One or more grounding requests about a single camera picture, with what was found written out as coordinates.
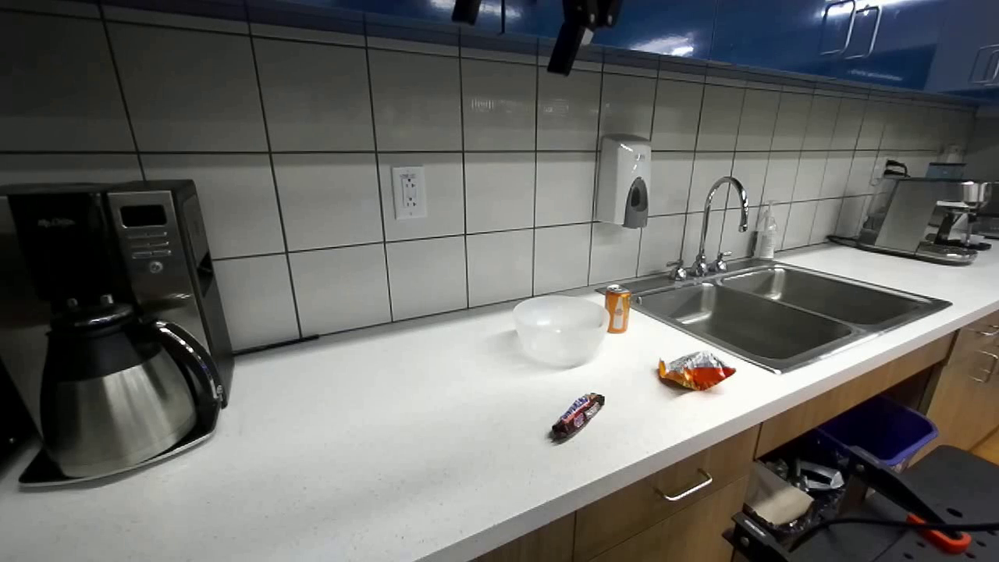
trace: stainless steel carafe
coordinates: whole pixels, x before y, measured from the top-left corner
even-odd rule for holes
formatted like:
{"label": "stainless steel carafe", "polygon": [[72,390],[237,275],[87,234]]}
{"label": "stainless steel carafe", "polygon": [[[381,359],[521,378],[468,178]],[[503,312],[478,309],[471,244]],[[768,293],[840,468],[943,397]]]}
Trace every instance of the stainless steel carafe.
{"label": "stainless steel carafe", "polygon": [[215,418],[219,375],[181,328],[144,322],[125,303],[53,322],[41,440],[66,478],[131,471]]}

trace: snack package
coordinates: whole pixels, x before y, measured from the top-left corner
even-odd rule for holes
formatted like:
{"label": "snack package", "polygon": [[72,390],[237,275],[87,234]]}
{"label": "snack package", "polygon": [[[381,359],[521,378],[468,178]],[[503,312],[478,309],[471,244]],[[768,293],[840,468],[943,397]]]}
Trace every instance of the snack package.
{"label": "snack package", "polygon": [[712,353],[690,353],[671,362],[656,365],[662,384],[684,387],[684,390],[709,390],[731,378],[737,368],[724,365]]}

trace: stainless steel sink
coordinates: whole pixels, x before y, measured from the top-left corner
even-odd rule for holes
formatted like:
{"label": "stainless steel sink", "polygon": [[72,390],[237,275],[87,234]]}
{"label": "stainless steel sink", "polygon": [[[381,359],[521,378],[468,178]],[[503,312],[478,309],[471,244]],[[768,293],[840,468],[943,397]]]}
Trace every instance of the stainless steel sink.
{"label": "stainless steel sink", "polygon": [[865,331],[887,331],[949,306],[946,300],[871,287],[787,265],[743,269],[721,278],[721,284],[731,290],[790,303],[837,322],[849,322]]}
{"label": "stainless steel sink", "polygon": [[846,322],[718,284],[646,293],[634,303],[652,318],[780,372],[805,365],[862,334]]}
{"label": "stainless steel sink", "polygon": [[634,284],[634,306],[774,372],[799,368],[871,331],[946,309],[790,265],[737,269],[693,284]]}

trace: kitchen counter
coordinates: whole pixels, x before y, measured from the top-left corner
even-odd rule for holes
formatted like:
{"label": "kitchen counter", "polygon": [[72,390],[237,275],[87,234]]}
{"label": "kitchen counter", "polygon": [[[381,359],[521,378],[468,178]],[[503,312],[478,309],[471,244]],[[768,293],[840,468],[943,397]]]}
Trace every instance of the kitchen counter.
{"label": "kitchen counter", "polygon": [[[515,350],[509,306],[325,337],[237,362],[219,434],[165,465],[87,487],[0,484],[0,559],[468,559],[740,434],[999,309],[999,253],[968,269],[859,250],[780,262],[949,300],[915,325],[768,375],[640,312],[571,372]],[[715,350],[740,372],[674,393],[656,359]],[[565,406],[606,409],[556,446]]]}

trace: electrical outlet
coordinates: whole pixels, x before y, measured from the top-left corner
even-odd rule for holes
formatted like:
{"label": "electrical outlet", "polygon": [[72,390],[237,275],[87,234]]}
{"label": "electrical outlet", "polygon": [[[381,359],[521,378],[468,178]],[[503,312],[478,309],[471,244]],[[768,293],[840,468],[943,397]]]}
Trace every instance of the electrical outlet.
{"label": "electrical outlet", "polygon": [[431,215],[425,169],[393,169],[396,222]]}

